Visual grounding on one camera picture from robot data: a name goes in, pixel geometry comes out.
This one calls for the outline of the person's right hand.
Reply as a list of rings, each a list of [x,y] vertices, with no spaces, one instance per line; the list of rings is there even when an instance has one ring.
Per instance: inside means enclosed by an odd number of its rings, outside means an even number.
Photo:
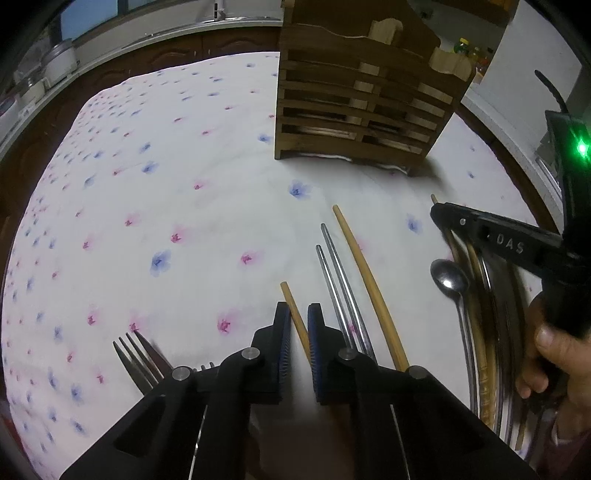
[[[560,440],[574,440],[590,429],[590,337],[577,339],[550,326],[544,316],[545,297],[538,294],[526,312],[525,357],[516,389],[522,399],[549,387],[547,373],[537,363],[545,358],[568,376],[567,394],[557,417]]]

